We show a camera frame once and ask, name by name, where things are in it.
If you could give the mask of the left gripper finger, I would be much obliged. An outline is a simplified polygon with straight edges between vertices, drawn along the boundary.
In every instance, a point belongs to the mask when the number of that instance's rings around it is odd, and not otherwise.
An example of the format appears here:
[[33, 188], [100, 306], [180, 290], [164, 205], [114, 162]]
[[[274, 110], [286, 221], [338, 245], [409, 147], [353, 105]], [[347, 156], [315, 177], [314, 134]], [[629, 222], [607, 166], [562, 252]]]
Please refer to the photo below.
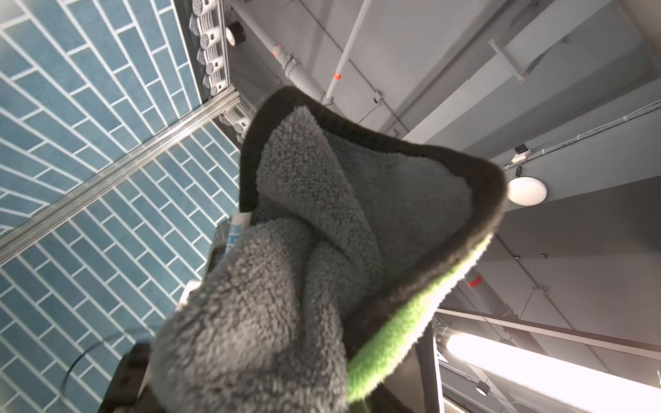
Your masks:
[[150, 356], [151, 344], [137, 342], [122, 357], [98, 409], [99, 413], [165, 412], [151, 390]]

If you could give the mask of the green grey microfibre cloth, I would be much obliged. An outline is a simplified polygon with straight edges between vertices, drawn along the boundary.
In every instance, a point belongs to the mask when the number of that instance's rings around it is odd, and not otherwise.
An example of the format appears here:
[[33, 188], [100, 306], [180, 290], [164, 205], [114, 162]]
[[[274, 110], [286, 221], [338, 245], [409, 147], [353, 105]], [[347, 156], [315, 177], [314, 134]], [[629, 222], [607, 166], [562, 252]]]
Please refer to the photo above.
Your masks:
[[294, 87], [241, 152], [251, 221], [160, 329], [168, 412], [346, 412], [406, 358], [499, 226], [494, 163], [368, 130]]

